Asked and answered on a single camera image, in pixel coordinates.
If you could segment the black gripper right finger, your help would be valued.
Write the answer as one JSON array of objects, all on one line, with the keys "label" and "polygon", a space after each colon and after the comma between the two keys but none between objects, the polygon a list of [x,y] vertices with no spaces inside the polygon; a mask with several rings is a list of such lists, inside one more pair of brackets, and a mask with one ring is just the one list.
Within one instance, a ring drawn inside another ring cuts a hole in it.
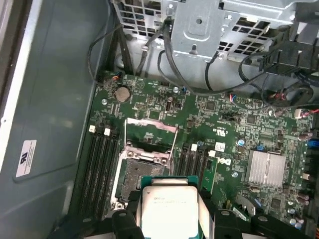
[{"label": "black gripper right finger", "polygon": [[308,239],[280,220],[257,214],[246,222],[230,211],[218,209],[209,192],[200,192],[200,227],[206,239]]}]

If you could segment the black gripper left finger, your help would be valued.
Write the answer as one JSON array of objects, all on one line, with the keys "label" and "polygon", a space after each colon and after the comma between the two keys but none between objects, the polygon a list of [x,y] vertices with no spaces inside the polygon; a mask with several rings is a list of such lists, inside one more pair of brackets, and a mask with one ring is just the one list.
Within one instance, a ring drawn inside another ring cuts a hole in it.
[{"label": "black gripper left finger", "polygon": [[111,217],[98,220],[94,217],[69,217],[60,222],[47,236],[48,239],[83,239],[112,233],[116,239],[143,239],[137,218],[141,206],[141,192],[132,191],[125,210],[115,211]]}]

